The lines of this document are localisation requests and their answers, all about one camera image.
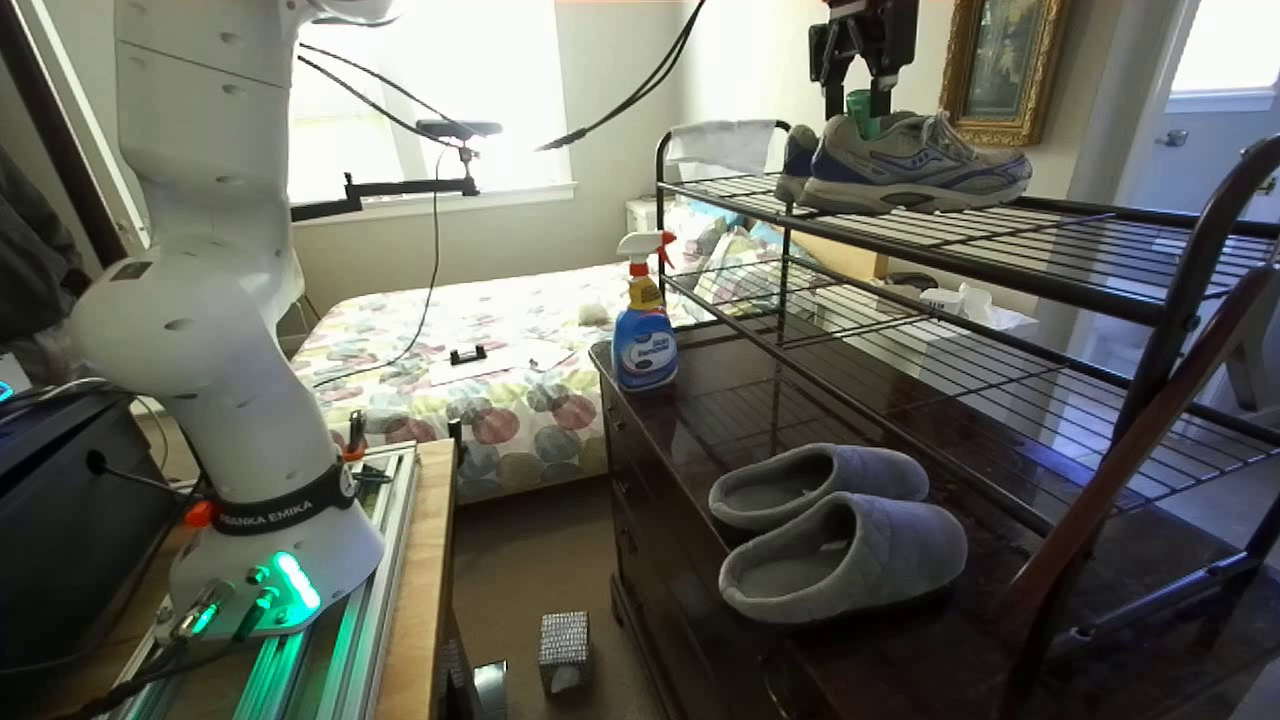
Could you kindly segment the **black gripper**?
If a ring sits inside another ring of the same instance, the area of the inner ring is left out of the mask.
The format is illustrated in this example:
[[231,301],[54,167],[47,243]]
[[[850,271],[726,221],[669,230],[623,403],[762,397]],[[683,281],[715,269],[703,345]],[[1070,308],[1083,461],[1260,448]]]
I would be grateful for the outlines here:
[[867,62],[867,110],[891,109],[901,71],[918,59],[920,0],[823,0],[830,14],[807,28],[807,81],[823,110],[844,110],[844,75],[854,59]]

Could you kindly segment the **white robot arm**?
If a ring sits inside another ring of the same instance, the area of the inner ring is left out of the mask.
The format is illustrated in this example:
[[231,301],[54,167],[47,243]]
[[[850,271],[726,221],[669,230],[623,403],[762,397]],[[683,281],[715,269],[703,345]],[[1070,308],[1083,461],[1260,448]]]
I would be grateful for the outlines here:
[[310,627],[386,558],[311,390],[277,345],[300,296],[288,91],[310,19],[386,22],[398,0],[111,0],[117,145],[149,249],[73,308],[81,361],[152,397],[213,478],[175,555],[175,627],[204,641]]

